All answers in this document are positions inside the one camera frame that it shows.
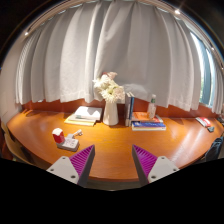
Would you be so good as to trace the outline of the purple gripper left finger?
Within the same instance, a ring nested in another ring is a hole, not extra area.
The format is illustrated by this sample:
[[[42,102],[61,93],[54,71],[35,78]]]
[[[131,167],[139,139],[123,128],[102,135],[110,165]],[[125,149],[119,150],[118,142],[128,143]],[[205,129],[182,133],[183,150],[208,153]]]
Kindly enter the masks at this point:
[[[70,157],[60,157],[47,171],[81,187],[85,187],[94,157],[95,146],[91,145]]]

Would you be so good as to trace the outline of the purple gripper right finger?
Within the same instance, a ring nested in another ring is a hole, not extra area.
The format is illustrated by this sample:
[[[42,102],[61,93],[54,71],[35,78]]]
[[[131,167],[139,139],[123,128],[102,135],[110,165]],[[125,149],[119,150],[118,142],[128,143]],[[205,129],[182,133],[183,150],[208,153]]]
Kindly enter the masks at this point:
[[[166,156],[155,156],[147,150],[133,145],[132,157],[139,182],[142,186],[155,182],[179,170]]]

